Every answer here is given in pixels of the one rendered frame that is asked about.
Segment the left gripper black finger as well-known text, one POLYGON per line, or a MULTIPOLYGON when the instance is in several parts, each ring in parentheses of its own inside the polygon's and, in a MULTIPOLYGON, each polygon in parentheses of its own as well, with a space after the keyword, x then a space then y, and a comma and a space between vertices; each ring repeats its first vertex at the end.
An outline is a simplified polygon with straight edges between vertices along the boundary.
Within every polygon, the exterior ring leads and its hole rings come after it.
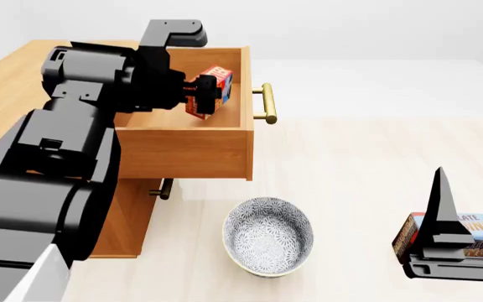
POLYGON ((214 75, 199 75, 192 82, 183 85, 186 97, 185 112, 190 115, 213 115, 216 100, 221 97, 221 88, 217 86, 214 75))

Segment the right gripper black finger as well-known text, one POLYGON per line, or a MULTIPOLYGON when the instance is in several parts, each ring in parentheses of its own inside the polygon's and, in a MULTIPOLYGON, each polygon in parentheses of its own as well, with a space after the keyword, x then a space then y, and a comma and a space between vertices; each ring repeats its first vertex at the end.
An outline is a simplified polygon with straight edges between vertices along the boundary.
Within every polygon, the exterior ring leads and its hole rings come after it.
POLYGON ((422 258, 465 258, 464 248, 472 243, 472 234, 458 218, 447 175, 437 168, 416 251, 422 258))

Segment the red blue butter box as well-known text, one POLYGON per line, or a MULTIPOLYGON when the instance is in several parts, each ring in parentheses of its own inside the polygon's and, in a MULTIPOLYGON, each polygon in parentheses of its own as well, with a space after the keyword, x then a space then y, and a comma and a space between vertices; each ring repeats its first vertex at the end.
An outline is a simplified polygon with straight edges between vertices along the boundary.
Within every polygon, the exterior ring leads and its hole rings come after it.
MULTIPOLYGON (((230 98, 233 74, 234 72, 232 70, 227 70, 218 65, 213 65, 209 67, 207 70, 200 73, 200 75, 215 76, 217 79, 217 86, 221 88, 221 97, 218 100, 216 100, 216 111, 230 98)), ((192 115, 192 116, 198 117, 201 120, 206 120, 211 115, 192 115)))

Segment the wooden cabinet drawer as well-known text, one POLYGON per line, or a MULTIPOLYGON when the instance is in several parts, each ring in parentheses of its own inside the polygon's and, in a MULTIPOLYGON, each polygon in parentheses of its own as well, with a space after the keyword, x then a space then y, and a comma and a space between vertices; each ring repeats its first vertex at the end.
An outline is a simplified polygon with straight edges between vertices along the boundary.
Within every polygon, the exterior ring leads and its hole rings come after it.
POLYGON ((187 79, 213 65, 234 72, 228 102, 206 120, 173 110, 119 113, 122 179, 252 180, 254 122, 249 47, 170 48, 170 67, 187 79))

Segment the wooden cabinet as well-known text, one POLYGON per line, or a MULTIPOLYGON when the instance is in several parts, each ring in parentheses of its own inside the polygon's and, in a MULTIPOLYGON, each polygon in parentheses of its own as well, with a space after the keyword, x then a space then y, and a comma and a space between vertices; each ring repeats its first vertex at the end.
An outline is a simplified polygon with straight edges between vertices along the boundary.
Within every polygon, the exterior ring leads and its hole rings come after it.
MULTIPOLYGON (((29 110, 41 107, 46 95, 39 74, 41 60, 51 47, 70 45, 65 40, 37 39, 0 60, 0 137, 29 110)), ((159 179, 122 179, 106 218, 93 258, 136 258, 140 255, 153 213, 155 198, 149 190, 159 179)))

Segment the chocolate pudding box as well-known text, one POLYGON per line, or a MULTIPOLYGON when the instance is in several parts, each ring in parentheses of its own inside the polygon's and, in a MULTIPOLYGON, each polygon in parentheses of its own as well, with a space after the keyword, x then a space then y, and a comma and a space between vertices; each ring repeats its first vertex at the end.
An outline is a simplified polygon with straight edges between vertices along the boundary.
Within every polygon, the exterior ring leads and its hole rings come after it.
MULTIPOLYGON (((392 241, 392 248, 400 263, 404 263, 405 254, 414 244, 425 213, 410 213, 402 228, 392 241)), ((483 214, 458 213, 460 223, 471 233, 475 243, 463 248, 466 257, 483 258, 483 214)))

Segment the white blue patterned bowl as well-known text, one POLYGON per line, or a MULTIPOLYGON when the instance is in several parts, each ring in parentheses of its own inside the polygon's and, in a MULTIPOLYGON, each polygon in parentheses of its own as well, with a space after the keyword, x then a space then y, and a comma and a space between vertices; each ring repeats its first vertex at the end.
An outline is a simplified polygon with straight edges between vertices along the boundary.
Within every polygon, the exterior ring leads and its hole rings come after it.
POLYGON ((265 279, 301 268, 314 245, 309 218, 293 203, 272 197, 245 200, 227 214, 222 242, 229 258, 265 279))

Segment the white robot torso panel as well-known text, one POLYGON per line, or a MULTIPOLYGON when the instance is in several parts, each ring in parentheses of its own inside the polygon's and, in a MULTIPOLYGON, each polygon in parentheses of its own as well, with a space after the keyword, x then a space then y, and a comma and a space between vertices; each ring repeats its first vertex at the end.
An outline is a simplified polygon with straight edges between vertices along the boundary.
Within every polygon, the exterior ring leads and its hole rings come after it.
POLYGON ((51 243, 3 302, 61 302, 69 280, 70 268, 51 243))

